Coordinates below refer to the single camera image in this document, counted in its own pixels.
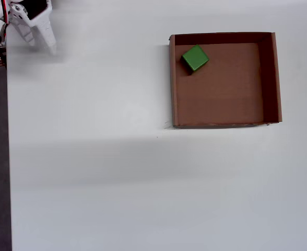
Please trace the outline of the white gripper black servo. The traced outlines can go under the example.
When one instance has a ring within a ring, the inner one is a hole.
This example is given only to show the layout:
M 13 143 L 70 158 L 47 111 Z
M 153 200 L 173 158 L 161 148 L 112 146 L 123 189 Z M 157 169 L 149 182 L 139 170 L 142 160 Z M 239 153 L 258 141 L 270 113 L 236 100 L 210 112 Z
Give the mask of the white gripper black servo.
M 36 41 L 30 27 L 36 26 L 40 17 L 49 16 L 52 11 L 52 2 L 47 0 L 10 1 L 9 7 L 9 16 L 12 19 L 13 27 L 28 45 L 34 47 Z M 56 54 L 56 40 L 50 21 L 48 19 L 42 20 L 37 28 L 49 52 Z

